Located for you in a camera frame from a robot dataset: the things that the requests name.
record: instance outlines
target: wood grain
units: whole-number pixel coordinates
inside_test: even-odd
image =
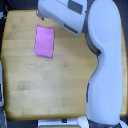
[[[36,26],[55,30],[53,59],[34,53]],[[127,61],[122,30],[123,104],[127,113]],[[85,37],[75,36],[35,11],[10,11],[1,61],[5,111],[9,120],[74,118],[85,115],[86,84],[97,65]]]

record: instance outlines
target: wooden table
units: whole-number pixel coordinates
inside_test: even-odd
[[[34,53],[36,26],[55,30],[53,59]],[[97,59],[85,37],[75,36],[36,11],[10,11],[4,30],[5,111],[9,120],[74,118],[85,115],[85,92]],[[127,59],[122,31],[123,104],[127,114]]]

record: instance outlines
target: wooden surface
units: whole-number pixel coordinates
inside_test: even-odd
[[[34,53],[36,26],[55,29],[53,59]],[[8,13],[1,61],[5,111],[9,120],[73,118],[85,115],[86,84],[97,59],[85,37],[75,36],[36,11]],[[122,32],[123,104],[127,113],[127,64]]]

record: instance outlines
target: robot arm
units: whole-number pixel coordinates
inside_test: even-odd
[[[39,0],[37,15],[50,18],[66,30],[86,34],[98,64],[86,92],[82,128],[126,128],[120,122],[122,106],[121,21],[112,0]]]

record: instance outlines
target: pink towel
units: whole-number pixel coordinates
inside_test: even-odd
[[[53,58],[54,29],[37,25],[34,51],[39,57]]]

